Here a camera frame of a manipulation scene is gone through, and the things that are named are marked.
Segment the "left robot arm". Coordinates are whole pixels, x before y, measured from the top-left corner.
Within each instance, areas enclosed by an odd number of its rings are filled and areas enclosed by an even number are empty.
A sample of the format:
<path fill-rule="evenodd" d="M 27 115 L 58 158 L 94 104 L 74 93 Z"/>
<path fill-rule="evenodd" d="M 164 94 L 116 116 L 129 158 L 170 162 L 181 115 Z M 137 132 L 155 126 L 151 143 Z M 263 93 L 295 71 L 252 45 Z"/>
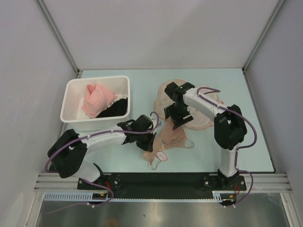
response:
<path fill-rule="evenodd" d="M 85 161 L 85 157 L 106 146 L 131 143 L 151 152 L 156 130 L 161 125 L 158 114 L 151 112 L 151 115 L 155 117 L 142 114 L 136 120 L 120 122 L 110 129 L 87 135 L 80 135 L 73 129 L 65 131 L 47 152 L 45 171 L 49 172 L 49 165 L 53 165 L 61 178 L 76 176 L 94 189 L 101 188 L 105 183 L 101 168 Z"/>

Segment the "floral mesh laundry bag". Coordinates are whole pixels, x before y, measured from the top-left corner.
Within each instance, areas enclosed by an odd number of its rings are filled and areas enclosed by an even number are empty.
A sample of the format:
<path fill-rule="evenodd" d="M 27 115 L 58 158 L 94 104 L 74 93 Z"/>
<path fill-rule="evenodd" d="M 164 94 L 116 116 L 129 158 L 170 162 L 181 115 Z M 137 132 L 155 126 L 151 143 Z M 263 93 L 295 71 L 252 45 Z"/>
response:
<path fill-rule="evenodd" d="M 173 104 L 173 101 L 168 97 L 168 95 L 164 91 L 166 86 L 171 82 L 175 82 L 178 86 L 181 86 L 185 83 L 185 81 L 181 79 L 172 79 L 172 80 L 167 80 L 160 85 L 158 90 L 158 96 L 153 104 L 153 110 L 159 115 L 159 118 L 164 122 L 168 121 L 168 119 L 165 119 L 164 108 Z M 200 90 L 200 94 L 205 94 L 206 96 L 215 100 L 216 102 L 220 102 L 221 104 L 223 104 L 223 101 L 219 99 L 218 94 L 215 93 L 214 91 L 211 93 L 211 90 L 203 88 Z M 190 114 L 193 116 L 193 120 L 184 124 L 183 125 L 184 127 L 193 130 L 203 130 L 208 127 L 213 127 L 214 124 L 212 123 L 212 121 L 204 114 L 202 114 L 201 112 L 199 112 L 193 107 L 188 107 L 188 110 Z"/>

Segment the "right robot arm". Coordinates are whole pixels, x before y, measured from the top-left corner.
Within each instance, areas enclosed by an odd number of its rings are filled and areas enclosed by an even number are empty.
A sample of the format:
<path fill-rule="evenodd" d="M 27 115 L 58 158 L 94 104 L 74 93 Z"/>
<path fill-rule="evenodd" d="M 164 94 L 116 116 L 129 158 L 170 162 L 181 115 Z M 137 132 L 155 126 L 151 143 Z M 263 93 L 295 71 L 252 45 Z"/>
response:
<path fill-rule="evenodd" d="M 218 184 L 224 190 L 235 185 L 239 171 L 235 167 L 236 149 L 244 141 L 247 128 L 237 105 L 225 106 L 211 99 L 207 92 L 218 92 L 208 87 L 195 87 L 186 82 L 180 86 L 169 83 L 164 89 L 173 104 L 164 108 L 165 118 L 173 122 L 173 130 L 192 121 L 188 108 L 192 107 L 209 118 L 214 124 L 214 139 L 221 147 L 221 163 L 218 169 Z"/>

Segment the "beige lace bra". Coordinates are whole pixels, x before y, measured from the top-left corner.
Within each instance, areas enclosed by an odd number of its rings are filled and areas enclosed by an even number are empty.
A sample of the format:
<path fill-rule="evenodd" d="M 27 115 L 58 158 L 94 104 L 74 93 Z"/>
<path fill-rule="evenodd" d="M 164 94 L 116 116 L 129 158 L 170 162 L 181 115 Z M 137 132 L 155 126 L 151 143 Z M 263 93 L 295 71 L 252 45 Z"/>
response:
<path fill-rule="evenodd" d="M 168 160 L 165 150 L 172 148 L 193 148 L 194 142 L 186 135 L 186 130 L 181 126 L 173 130 L 174 123 L 167 120 L 161 132 L 155 137 L 152 151 L 145 151 L 142 157 L 149 163 L 152 170 L 156 170 L 161 162 Z"/>

